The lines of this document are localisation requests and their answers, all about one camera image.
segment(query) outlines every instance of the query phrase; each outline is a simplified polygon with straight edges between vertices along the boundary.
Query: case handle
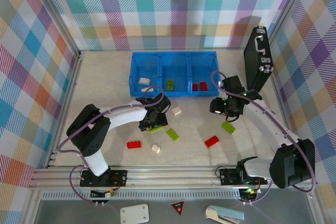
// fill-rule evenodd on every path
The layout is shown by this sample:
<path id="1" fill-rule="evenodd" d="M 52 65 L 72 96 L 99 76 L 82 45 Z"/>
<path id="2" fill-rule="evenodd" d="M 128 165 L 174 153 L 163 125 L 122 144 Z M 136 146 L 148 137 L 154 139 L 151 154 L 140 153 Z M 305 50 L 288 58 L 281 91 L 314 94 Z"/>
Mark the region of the case handle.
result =
<path id="1" fill-rule="evenodd" d="M 254 42 L 255 42 L 255 44 L 256 44 L 256 51 L 257 51 L 257 52 L 262 52 L 262 55 L 265 55 L 265 54 L 266 54 L 266 51 L 265 51 L 264 48 L 263 48 L 262 50 L 259 50 L 259 49 L 258 49 L 258 40 L 257 40 L 257 39 L 260 39 L 261 41 L 263 41 L 263 40 L 264 40 L 263 35 L 259 35 L 259 36 L 255 37 Z"/>

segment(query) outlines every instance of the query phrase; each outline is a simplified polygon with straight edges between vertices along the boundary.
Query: checkered wall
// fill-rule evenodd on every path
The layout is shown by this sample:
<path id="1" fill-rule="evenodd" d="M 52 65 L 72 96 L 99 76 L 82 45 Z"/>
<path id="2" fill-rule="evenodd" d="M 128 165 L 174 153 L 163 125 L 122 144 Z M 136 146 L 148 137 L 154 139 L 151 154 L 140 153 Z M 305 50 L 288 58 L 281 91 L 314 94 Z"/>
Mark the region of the checkered wall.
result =
<path id="1" fill-rule="evenodd" d="M 54 0 L 84 50 L 245 47 L 287 0 Z"/>
<path id="2" fill-rule="evenodd" d="M 40 0 L 0 0 L 0 223 L 18 223 L 42 168 L 74 54 Z"/>
<path id="3" fill-rule="evenodd" d="M 272 55 L 290 124 L 314 140 L 319 188 L 336 223 L 336 0 L 299 0 Z"/>

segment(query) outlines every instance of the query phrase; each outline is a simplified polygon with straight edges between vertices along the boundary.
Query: green lego brick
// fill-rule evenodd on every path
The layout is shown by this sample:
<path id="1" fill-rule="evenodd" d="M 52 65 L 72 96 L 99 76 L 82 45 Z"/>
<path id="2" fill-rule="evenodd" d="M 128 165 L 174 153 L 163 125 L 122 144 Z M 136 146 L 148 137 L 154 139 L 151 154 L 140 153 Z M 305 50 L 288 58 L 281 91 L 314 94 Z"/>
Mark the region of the green lego brick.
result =
<path id="1" fill-rule="evenodd" d="M 176 142 L 180 138 L 173 129 L 167 130 L 167 134 L 174 142 Z"/>
<path id="2" fill-rule="evenodd" d="M 222 124 L 222 128 L 225 129 L 231 135 L 235 132 L 236 128 L 234 128 L 229 122 L 224 122 Z"/>
<path id="3" fill-rule="evenodd" d="M 162 129 L 162 126 L 155 127 L 155 128 L 153 128 L 153 129 L 151 129 L 150 132 L 155 132 L 155 131 L 158 131 L 158 130 L 160 130 L 160 129 Z"/>
<path id="4" fill-rule="evenodd" d="M 174 86 L 174 81 L 173 80 L 168 80 L 167 90 L 168 91 L 173 91 L 173 86 Z"/>

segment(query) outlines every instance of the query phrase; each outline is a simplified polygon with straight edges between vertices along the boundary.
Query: white table surface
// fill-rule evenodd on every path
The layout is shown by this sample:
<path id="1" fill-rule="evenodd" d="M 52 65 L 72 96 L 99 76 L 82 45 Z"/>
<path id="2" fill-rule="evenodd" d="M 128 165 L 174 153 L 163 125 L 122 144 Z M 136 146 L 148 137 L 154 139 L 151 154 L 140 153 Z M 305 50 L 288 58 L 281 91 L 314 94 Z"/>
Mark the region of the white table surface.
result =
<path id="1" fill-rule="evenodd" d="M 216 50 L 219 69 L 228 77 L 238 75 L 246 86 L 243 50 Z M 88 104 L 98 108 L 112 108 L 134 100 L 130 97 L 128 78 L 131 51 L 86 52 L 79 73 L 78 82 L 68 111 L 62 139 L 66 129 Z M 269 108 L 282 121 L 275 90 L 271 79 L 260 92 Z M 272 158 L 273 152 L 262 134 L 244 116 L 233 122 L 233 135 L 227 133 L 221 124 L 224 116 L 209 112 L 213 97 L 170 98 L 171 109 L 179 106 L 182 113 L 174 116 L 171 109 L 166 113 L 168 126 L 157 132 L 141 132 L 138 122 L 122 125 L 108 132 L 102 152 L 109 165 L 236 165 L 237 161 L 259 156 Z M 166 130 L 173 128 L 180 138 L 173 142 Z M 207 149 L 204 142 L 216 135 L 219 143 Z M 142 141 L 142 148 L 127 149 L 128 141 Z M 152 151 L 153 144 L 159 144 L 159 154 Z M 71 142 L 64 149 L 75 148 Z M 58 153 L 56 166 L 82 164 L 76 154 Z"/>

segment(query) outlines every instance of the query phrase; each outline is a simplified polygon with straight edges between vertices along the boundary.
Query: red triangle sign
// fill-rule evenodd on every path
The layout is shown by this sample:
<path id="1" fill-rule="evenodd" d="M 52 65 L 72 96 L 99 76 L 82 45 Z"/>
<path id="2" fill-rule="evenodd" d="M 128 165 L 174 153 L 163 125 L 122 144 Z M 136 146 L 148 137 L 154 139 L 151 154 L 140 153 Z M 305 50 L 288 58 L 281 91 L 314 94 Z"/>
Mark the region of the red triangle sign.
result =
<path id="1" fill-rule="evenodd" d="M 176 210 L 176 212 L 182 216 L 184 201 L 171 203 L 171 206 Z"/>

